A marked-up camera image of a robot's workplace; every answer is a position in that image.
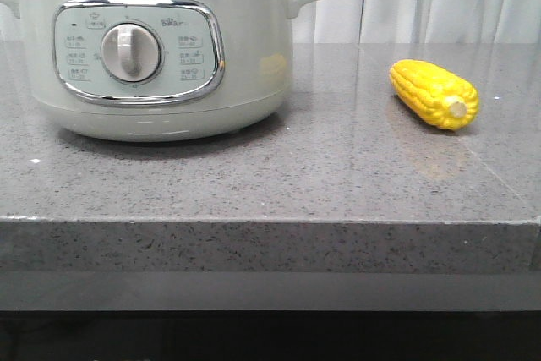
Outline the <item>pale green electric cooking pot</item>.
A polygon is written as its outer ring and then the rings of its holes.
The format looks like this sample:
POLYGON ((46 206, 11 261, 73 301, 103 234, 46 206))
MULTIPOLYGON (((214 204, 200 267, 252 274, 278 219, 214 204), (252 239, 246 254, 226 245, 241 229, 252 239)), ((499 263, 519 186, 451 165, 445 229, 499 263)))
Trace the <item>pale green electric cooking pot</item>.
POLYGON ((292 87, 292 37, 220 36, 189 8, 156 25, 127 4, 97 31, 79 11, 24 36, 31 93, 61 127, 134 142, 229 133, 271 115, 292 87))

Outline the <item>yellow corn cob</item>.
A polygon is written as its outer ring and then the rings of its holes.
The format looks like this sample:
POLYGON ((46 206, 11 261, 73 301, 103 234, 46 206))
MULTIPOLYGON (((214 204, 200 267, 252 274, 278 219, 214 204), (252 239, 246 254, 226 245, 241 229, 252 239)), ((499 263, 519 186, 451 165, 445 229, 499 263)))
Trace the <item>yellow corn cob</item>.
POLYGON ((477 117, 476 88, 445 68, 427 61, 403 59, 391 66, 389 77, 401 101, 431 126, 458 130, 477 117))

